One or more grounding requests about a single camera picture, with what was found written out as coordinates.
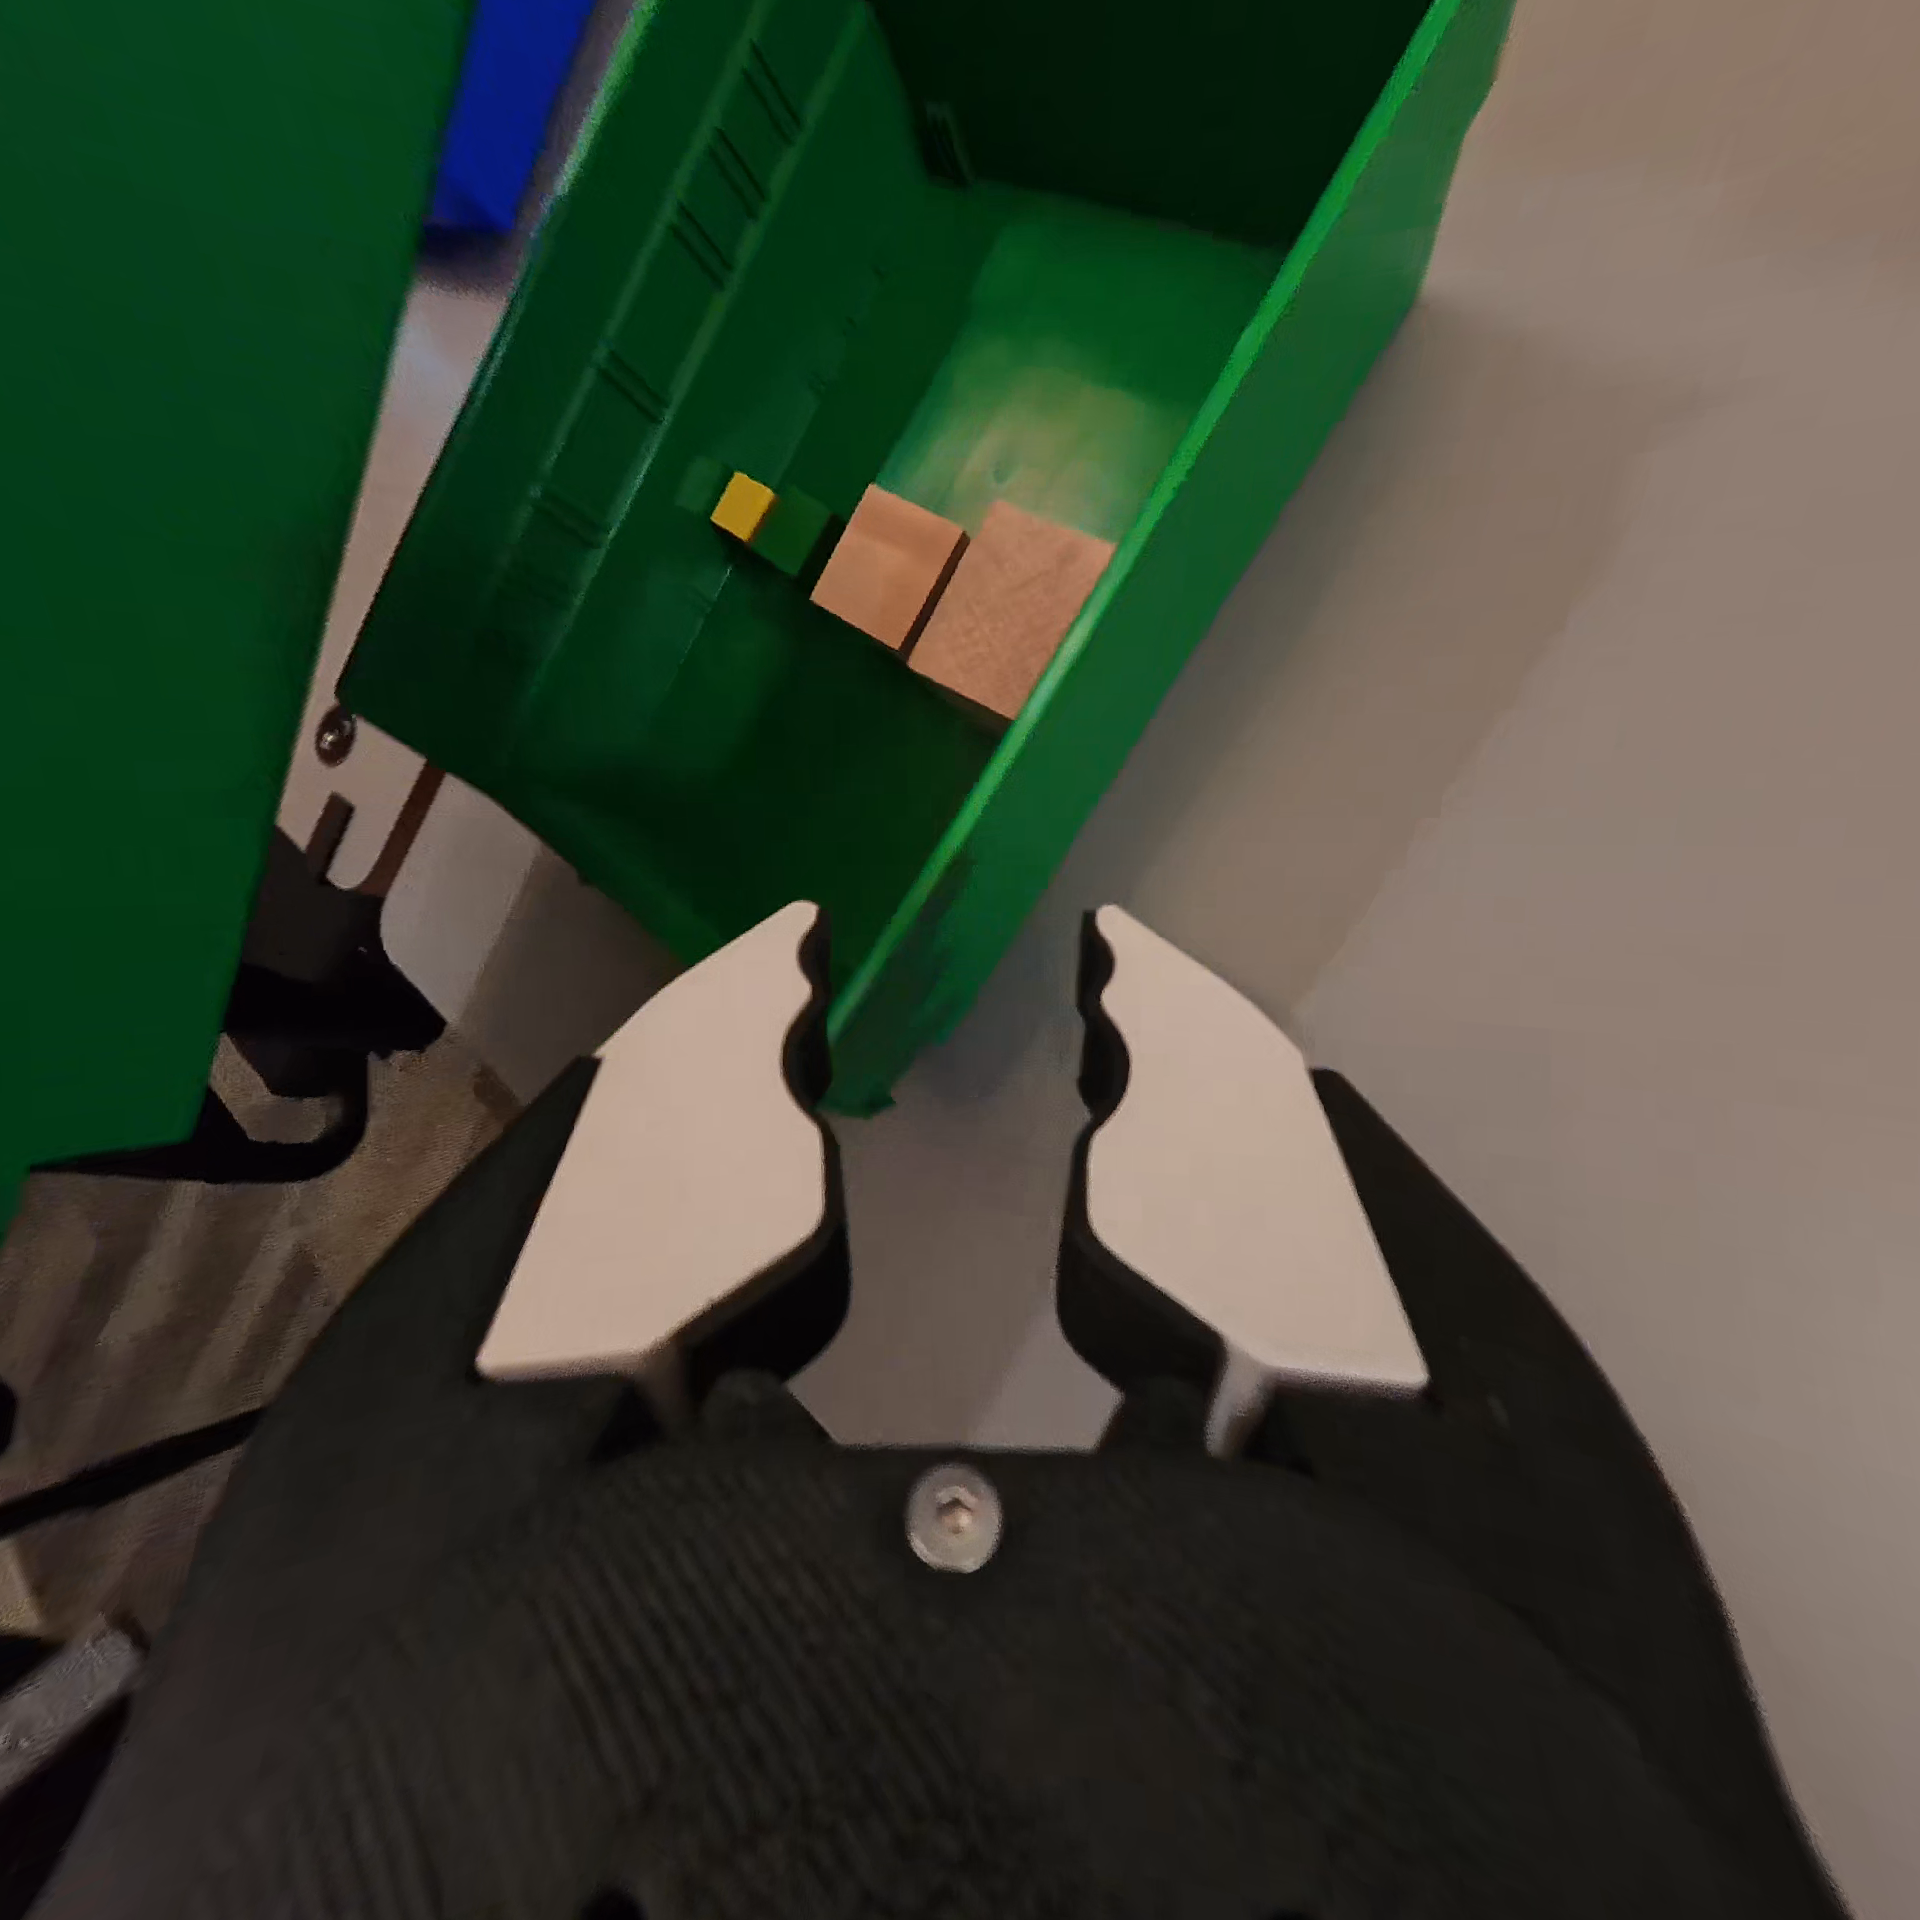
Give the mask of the blue plastic bin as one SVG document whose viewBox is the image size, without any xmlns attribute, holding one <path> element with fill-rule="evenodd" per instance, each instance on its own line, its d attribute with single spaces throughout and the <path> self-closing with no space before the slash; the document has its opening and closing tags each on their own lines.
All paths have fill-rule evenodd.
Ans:
<svg viewBox="0 0 1920 1920">
<path fill-rule="evenodd" d="M 423 255 L 454 259 L 522 227 L 554 112 L 595 2 L 477 2 L 423 217 Z"/>
</svg>

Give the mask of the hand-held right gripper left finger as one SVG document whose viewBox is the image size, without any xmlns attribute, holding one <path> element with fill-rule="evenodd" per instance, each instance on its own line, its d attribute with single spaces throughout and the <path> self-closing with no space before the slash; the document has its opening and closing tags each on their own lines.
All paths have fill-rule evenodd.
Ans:
<svg viewBox="0 0 1920 1920">
<path fill-rule="evenodd" d="M 784 1382 L 825 1352 L 848 1315 L 829 998 L 831 921 L 797 899 L 595 1050 L 480 1377 L 621 1376 L 679 1424 L 723 1376 Z"/>
</svg>

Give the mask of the small green cube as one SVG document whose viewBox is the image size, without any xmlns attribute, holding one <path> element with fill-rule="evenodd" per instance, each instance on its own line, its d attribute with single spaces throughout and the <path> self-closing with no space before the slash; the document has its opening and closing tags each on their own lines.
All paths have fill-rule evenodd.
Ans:
<svg viewBox="0 0 1920 1920">
<path fill-rule="evenodd" d="M 777 490 L 751 537 L 751 551 L 790 579 L 808 577 L 822 562 L 817 555 L 832 541 L 834 514 L 809 490 L 790 487 Z"/>
</svg>

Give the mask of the wooden cube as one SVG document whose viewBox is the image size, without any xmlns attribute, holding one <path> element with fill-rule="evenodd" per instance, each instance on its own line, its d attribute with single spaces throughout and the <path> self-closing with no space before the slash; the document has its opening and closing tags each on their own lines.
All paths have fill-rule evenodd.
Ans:
<svg viewBox="0 0 1920 1920">
<path fill-rule="evenodd" d="M 907 665 L 1010 725 L 1113 559 L 1115 544 L 1008 499 L 989 507 Z"/>
</svg>

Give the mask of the black metal desk frame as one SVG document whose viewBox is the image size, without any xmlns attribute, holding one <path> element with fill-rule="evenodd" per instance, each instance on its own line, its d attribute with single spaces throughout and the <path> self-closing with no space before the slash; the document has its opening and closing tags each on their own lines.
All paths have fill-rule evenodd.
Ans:
<svg viewBox="0 0 1920 1920">
<path fill-rule="evenodd" d="M 302 848 L 286 830 L 273 839 L 225 1010 L 225 1037 L 270 1095 L 333 1101 L 325 1131 L 307 1141 L 257 1137 L 217 1087 L 209 1087 L 193 1134 L 179 1143 L 65 1159 L 39 1170 L 255 1186 L 304 1184 L 343 1166 L 369 1128 L 374 1062 L 425 1050 L 446 1033 L 445 1015 L 398 969 L 382 939 L 386 888 L 439 778 L 439 770 L 425 770 L 366 887 L 342 887 L 329 877 L 353 823 L 347 798 L 328 798 Z"/>
</svg>

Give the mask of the grey desk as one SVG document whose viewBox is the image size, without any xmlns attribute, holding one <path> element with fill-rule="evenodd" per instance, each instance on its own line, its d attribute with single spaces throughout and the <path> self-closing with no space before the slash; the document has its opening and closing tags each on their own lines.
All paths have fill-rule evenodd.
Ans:
<svg viewBox="0 0 1920 1920">
<path fill-rule="evenodd" d="M 837 1121 L 840 1438 L 1080 1449 L 1085 914 L 1331 1067 L 1649 1439 L 1915 1914 L 1915 3 L 1511 3 L 1423 290 L 951 1033 Z"/>
</svg>

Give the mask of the pinkish wooden block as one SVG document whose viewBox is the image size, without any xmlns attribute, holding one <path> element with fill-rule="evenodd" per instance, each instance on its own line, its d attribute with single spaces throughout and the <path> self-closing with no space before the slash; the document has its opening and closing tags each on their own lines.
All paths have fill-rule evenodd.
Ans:
<svg viewBox="0 0 1920 1920">
<path fill-rule="evenodd" d="M 869 483 L 808 598 L 906 657 L 969 545 L 953 519 Z"/>
</svg>

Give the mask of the green plastic bin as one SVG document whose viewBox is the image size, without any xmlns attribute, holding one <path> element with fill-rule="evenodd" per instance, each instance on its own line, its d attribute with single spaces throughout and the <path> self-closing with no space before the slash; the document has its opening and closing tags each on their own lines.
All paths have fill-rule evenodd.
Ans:
<svg viewBox="0 0 1920 1920">
<path fill-rule="evenodd" d="M 1511 3 L 641 3 L 343 671 L 694 965 L 832 922 L 832 1089 L 969 1010 L 1414 307 Z M 733 471 L 1115 544 L 997 727 Z"/>
<path fill-rule="evenodd" d="M 469 11 L 3 6 L 5 1218 L 195 1127 Z"/>
</svg>

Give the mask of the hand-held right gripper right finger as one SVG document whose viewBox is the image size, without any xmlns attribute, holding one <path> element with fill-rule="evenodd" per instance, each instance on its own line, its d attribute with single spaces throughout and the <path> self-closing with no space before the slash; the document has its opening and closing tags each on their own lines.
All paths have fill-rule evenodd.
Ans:
<svg viewBox="0 0 1920 1920">
<path fill-rule="evenodd" d="M 1432 1366 L 1295 1037 L 1115 902 L 1086 912 L 1056 1314 L 1115 1393 L 1232 1453 L 1290 1389 L 1414 1402 Z"/>
</svg>

